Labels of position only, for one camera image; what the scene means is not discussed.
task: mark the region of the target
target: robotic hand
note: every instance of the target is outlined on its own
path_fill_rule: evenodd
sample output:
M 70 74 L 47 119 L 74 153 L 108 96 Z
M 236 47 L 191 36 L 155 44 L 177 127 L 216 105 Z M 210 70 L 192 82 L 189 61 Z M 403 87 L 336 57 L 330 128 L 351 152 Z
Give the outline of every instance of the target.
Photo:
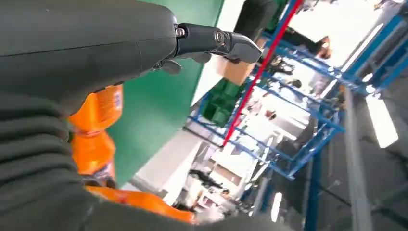
M 168 8 L 134 0 L 4 0 L 0 31 L 0 91 L 54 100 L 67 115 L 106 86 L 150 70 L 177 74 L 175 58 L 261 55 L 245 36 L 177 24 Z

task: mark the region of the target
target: ceiling light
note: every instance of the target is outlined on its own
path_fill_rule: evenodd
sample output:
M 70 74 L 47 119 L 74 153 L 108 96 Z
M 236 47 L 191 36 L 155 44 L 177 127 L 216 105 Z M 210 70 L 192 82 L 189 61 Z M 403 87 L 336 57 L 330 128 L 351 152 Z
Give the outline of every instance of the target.
M 373 95 L 367 96 L 366 102 L 378 144 L 380 148 L 386 148 L 398 140 L 398 134 L 387 110 L 387 106 L 383 100 L 377 99 L 376 96 Z
M 370 73 L 370 74 L 364 76 L 363 82 L 368 82 L 371 78 L 372 78 L 372 73 Z
M 277 193 L 275 195 L 275 199 L 273 200 L 272 210 L 270 212 L 270 218 L 273 222 L 278 220 L 279 208 L 282 201 L 282 193 Z

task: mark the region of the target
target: red pole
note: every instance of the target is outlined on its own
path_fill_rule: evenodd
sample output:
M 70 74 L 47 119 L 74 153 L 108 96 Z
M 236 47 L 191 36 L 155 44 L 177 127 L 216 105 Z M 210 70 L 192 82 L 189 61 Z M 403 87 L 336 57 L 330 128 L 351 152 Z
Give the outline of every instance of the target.
M 254 86 L 256 84 L 256 81 L 261 78 L 262 72 L 265 70 L 265 67 L 269 63 L 270 58 L 272 57 L 276 47 L 278 46 L 279 40 L 282 38 L 283 33 L 285 32 L 286 28 L 288 27 L 289 21 L 291 20 L 293 15 L 296 13 L 297 8 L 299 8 L 299 6 L 302 4 L 302 2 L 303 2 L 303 0 L 297 0 L 297 2 L 294 4 L 293 8 L 289 12 L 288 17 L 283 22 L 282 27 L 278 31 L 278 34 L 276 35 L 275 40 L 272 42 L 272 45 L 269 48 L 269 52 L 267 53 L 266 58 L 262 62 L 261 67 L 259 68 L 258 72 L 255 75 L 255 79 L 251 82 L 251 85 L 249 86 L 249 89 L 245 93 L 245 96 L 244 96 L 244 98 L 242 100 L 242 103 L 240 104 L 240 106 L 238 108 L 238 112 L 235 114 L 235 117 L 234 117 L 234 119 L 233 119 L 233 121 L 231 123 L 230 129 L 228 130 L 227 136 L 225 137 L 224 142 L 222 144 L 223 147 L 225 147 L 225 145 L 227 145 L 228 141 L 230 140 L 230 138 L 231 138 L 231 136 L 232 136 L 232 134 L 233 134 L 233 132 L 235 130 L 235 124 L 237 123 L 237 120 L 238 120 L 238 118 L 239 118 L 239 116 L 241 114 L 241 111 L 243 110 L 243 108 L 245 107 L 246 103 L 249 100 L 249 97 L 251 96 L 252 89 L 254 88 Z

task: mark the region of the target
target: orange bottle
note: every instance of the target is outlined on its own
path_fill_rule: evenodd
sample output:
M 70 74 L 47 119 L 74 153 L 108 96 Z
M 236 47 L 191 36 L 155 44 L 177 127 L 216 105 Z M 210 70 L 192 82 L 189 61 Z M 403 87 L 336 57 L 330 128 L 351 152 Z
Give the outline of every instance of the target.
M 115 143 L 106 131 L 82 135 L 71 141 L 73 158 L 80 175 L 94 176 L 102 181 L 115 179 Z
M 108 86 L 89 94 L 80 110 L 68 120 L 81 131 L 102 131 L 120 118 L 122 108 L 123 85 Z
M 90 94 L 80 110 L 68 118 L 75 127 L 71 145 L 81 175 L 114 185 L 116 148 L 105 129 L 120 118 L 122 109 L 123 85 L 108 86 Z

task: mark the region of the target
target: metal rack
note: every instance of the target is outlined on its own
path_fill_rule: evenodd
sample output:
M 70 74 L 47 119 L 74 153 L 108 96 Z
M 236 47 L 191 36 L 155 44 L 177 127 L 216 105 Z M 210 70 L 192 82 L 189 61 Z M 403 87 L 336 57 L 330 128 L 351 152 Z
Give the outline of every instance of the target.
M 347 125 L 347 129 L 344 129 L 340 125 L 343 113 L 342 111 L 334 108 L 333 105 L 329 105 L 324 100 L 315 99 L 310 95 L 304 94 L 294 87 L 286 84 L 282 79 L 266 73 L 264 71 L 265 67 L 269 63 L 269 60 L 271 59 L 273 54 L 295 60 L 298 63 L 303 64 L 306 67 L 311 68 L 328 78 L 333 83 L 331 84 L 332 89 L 329 96 L 333 96 L 338 93 L 338 86 L 340 84 L 346 86 L 347 90 L 345 94 L 348 104 L 352 104 L 352 99 L 350 99 L 350 95 L 352 94 L 352 92 L 365 96 L 369 94 L 378 94 L 394 79 L 396 79 L 408 65 L 408 40 L 406 39 L 406 33 L 404 34 L 405 37 L 403 37 L 401 42 L 398 43 L 398 45 L 392 51 L 383 54 L 381 60 L 371 59 L 372 57 L 374 57 L 374 54 L 382 52 L 380 49 L 378 49 L 380 45 L 386 42 L 391 35 L 396 33 L 398 29 L 401 28 L 401 24 L 405 23 L 404 18 L 401 15 L 395 16 L 388 24 L 386 24 L 382 28 L 382 30 L 376 35 L 374 40 L 362 52 L 362 54 L 356 59 L 356 61 L 350 68 L 336 68 L 333 66 L 329 66 L 325 62 L 314 58 L 313 55 L 305 51 L 298 50 L 288 42 L 280 41 L 280 38 L 282 37 L 290 18 L 296 12 L 296 9 L 300 5 L 300 2 L 301 0 L 290 1 L 288 9 L 286 10 L 283 19 L 278 24 L 275 33 L 273 35 L 264 34 L 264 36 L 269 39 L 269 42 L 267 43 L 267 46 L 269 46 L 267 57 L 266 59 L 264 59 L 260 68 L 256 68 L 254 70 L 255 77 L 253 78 L 253 80 L 248 80 L 246 82 L 246 88 L 243 93 L 244 96 L 237 102 L 233 115 L 227 125 L 224 128 L 218 128 L 216 125 L 209 123 L 200 116 L 202 105 L 205 102 L 206 97 L 202 99 L 202 105 L 200 106 L 196 114 L 189 116 L 189 119 L 191 121 L 197 123 L 201 127 L 212 132 L 215 136 L 224 140 L 222 144 L 214 143 L 214 141 L 208 140 L 208 142 L 210 142 L 211 144 L 219 148 L 223 148 L 227 143 L 230 143 L 236 146 L 239 150 L 248 153 L 250 156 L 259 160 L 260 162 L 267 164 L 268 167 L 273 171 L 285 176 L 290 180 L 294 179 L 294 175 L 308 161 L 310 161 L 314 156 L 320 153 L 321 149 L 324 148 L 324 146 L 328 142 L 330 142 L 330 140 L 336 133 L 345 132 L 346 130 L 348 130 L 348 133 L 353 132 L 353 128 L 351 128 L 350 125 Z M 374 73 L 372 75 L 373 77 L 371 81 L 363 82 L 361 70 L 364 67 L 367 67 L 367 65 L 370 65 L 370 67 L 374 70 Z M 307 99 L 307 106 L 302 106 L 296 102 L 288 100 L 285 97 L 281 96 L 278 91 L 260 85 L 259 81 L 265 78 L 277 84 L 280 84 L 282 88 L 290 90 L 298 97 Z M 375 88 L 375 91 L 368 92 L 368 85 L 372 85 Z M 319 127 L 316 130 L 315 134 L 305 145 L 303 145 L 299 149 L 299 151 L 295 155 L 289 155 L 274 147 L 268 146 L 264 142 L 257 140 L 253 135 L 247 133 L 244 129 L 239 127 L 241 112 L 251 95 L 252 89 L 255 87 L 260 87 L 269 94 L 274 95 L 275 97 L 293 106 L 296 106 L 301 110 L 304 110 L 305 112 L 313 116 L 317 121 L 319 121 Z M 348 112 L 347 114 L 347 116 L 349 117 L 348 121 L 350 121 L 350 118 L 352 119 L 350 113 L 352 112 Z M 265 159 L 262 159 L 250 148 L 245 147 L 236 140 L 231 139 L 233 135 L 247 136 L 252 138 L 254 141 L 256 141 L 258 147 L 269 149 L 271 159 L 273 159 L 274 161 L 266 161 Z

